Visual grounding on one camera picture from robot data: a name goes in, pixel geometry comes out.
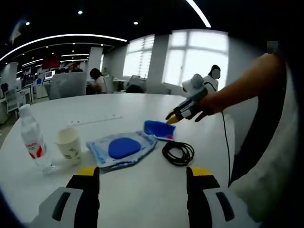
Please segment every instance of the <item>ceiling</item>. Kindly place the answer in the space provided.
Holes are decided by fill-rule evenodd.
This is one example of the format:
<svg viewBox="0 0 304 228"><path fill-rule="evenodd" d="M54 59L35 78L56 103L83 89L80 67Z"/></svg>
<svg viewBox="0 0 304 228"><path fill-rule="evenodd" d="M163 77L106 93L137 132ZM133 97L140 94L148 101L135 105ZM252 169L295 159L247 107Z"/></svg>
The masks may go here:
<svg viewBox="0 0 304 228"><path fill-rule="evenodd" d="M278 18L281 17L274 20L277 10L271 0L266 3L251 0L246 3L224 0L195 2L211 24L211 29L227 31L232 36L261 47L265 46L268 38L276 36L280 24ZM28 0L7 4L7 14L0 15L4 23L0 37L0 57L20 45L53 35L86 33L130 41L177 29L206 29L186 0L52 0L39 4ZM20 36L12 42L10 37L14 29ZM95 37L47 39L19 49L4 58L0 65L17 61L21 67L53 52L58 56L72 54L72 50L75 54L88 54L91 46L99 47L100 44L104 45L104 52L107 52L126 43Z"/></svg>

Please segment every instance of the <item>hand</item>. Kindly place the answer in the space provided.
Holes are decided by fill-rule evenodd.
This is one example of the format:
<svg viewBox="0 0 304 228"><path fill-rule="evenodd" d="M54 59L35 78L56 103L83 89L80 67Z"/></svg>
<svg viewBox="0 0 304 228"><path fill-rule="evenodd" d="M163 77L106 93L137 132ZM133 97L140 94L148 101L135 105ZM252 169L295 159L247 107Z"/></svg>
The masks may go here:
<svg viewBox="0 0 304 228"><path fill-rule="evenodd" d="M205 97L203 97L197 104L197 108L201 110L201 114L195 119L195 122L200 121L207 115L213 115L223 111L224 105L219 99L218 92L210 92Z"/></svg>

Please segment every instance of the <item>bottle cap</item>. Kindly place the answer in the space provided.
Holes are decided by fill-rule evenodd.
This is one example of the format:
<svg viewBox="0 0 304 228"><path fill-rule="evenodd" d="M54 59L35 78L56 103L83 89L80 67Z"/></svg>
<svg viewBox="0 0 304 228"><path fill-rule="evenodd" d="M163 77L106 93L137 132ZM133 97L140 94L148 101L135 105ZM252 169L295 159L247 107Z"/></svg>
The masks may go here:
<svg viewBox="0 0 304 228"><path fill-rule="evenodd" d="M19 113L21 117L32 115L30 111L30 104L25 104L20 107Z"/></svg>

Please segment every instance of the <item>white round table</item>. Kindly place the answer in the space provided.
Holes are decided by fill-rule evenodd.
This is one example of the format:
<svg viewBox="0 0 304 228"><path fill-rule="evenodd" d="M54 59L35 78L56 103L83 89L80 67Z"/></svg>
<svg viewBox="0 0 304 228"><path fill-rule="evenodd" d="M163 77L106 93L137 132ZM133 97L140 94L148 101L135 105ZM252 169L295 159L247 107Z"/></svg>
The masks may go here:
<svg viewBox="0 0 304 228"><path fill-rule="evenodd" d="M83 159L80 165L62 168L43 176L26 151L18 120L0 150L0 186L11 209L21 222L38 215L38 207L58 187L65 187L79 169L94 165L86 141L114 133L143 129L145 120L164 121L168 112L184 97L151 94L88 95L47 101L31 107L47 143L47 152L57 164L63 156L54 143L56 133L71 120L85 122L80 132ZM234 157L234 125L225 115L230 148L230 167ZM195 150L191 167L203 167L224 187L228 184L228 152L221 114L207 116L199 123L183 120L176 124L176 141L189 143ZM168 228L189 226L187 211L186 168L171 165L162 155L165 142L137 165L100 176L98 227Z"/></svg>

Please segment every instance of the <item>computer monitor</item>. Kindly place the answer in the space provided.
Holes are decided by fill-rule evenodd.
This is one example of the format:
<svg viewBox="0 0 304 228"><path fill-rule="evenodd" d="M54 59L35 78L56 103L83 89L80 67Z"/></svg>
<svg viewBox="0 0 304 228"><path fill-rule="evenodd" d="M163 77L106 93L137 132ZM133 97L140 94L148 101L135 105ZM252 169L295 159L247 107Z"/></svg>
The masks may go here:
<svg viewBox="0 0 304 228"><path fill-rule="evenodd" d="M46 72L45 80L51 79L51 78L53 77L54 74L55 74L55 70L47 71L47 72Z"/></svg>

